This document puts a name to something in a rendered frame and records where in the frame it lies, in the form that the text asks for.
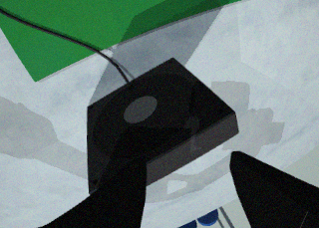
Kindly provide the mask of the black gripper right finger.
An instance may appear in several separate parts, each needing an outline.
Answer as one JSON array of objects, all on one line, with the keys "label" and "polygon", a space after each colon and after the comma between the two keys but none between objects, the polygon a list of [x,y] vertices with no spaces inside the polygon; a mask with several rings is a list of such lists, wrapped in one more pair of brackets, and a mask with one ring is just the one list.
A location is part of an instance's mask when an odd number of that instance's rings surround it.
[{"label": "black gripper right finger", "polygon": [[319,228],[319,188],[254,156],[230,154],[236,196],[250,228]]}]

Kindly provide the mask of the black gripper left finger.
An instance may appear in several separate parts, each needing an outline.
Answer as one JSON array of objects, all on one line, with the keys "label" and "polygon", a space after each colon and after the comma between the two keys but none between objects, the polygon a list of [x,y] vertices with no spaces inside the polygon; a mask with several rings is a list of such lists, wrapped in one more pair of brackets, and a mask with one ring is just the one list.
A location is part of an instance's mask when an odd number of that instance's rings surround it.
[{"label": "black gripper left finger", "polygon": [[147,158],[137,155],[87,199],[39,228],[141,228],[145,188]]}]

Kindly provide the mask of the green circuit board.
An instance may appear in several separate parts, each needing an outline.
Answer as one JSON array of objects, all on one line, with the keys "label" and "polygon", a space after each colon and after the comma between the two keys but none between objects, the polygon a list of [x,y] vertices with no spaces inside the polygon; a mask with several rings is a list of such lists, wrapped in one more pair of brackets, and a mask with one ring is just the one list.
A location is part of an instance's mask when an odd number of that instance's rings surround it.
[{"label": "green circuit board", "polygon": [[[101,52],[148,30],[236,1],[242,0],[0,0],[0,9]],[[3,13],[0,28],[35,82],[95,54]]]}]

